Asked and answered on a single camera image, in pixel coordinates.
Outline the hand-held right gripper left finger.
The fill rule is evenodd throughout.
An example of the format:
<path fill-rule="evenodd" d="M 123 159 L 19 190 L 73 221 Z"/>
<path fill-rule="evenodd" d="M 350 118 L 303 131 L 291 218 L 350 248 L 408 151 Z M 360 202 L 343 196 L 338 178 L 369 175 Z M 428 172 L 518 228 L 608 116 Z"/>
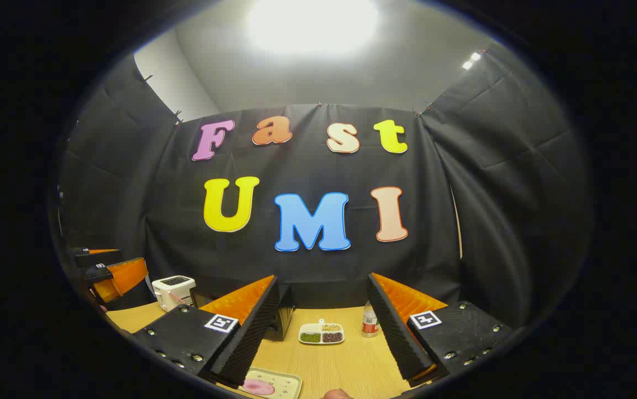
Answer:
<path fill-rule="evenodd" d="M 201 308 L 178 305 L 131 336 L 171 368 L 237 388 L 278 306 L 278 279 L 269 275 Z"/>

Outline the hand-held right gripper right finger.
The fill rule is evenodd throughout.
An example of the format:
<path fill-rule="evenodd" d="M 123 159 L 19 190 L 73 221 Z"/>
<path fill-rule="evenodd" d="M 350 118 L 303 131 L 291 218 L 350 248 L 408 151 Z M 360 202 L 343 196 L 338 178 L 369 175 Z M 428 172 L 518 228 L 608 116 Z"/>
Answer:
<path fill-rule="evenodd" d="M 368 279 L 368 299 L 411 387 L 472 369 L 513 333 L 470 301 L 448 305 L 386 276 Z"/>

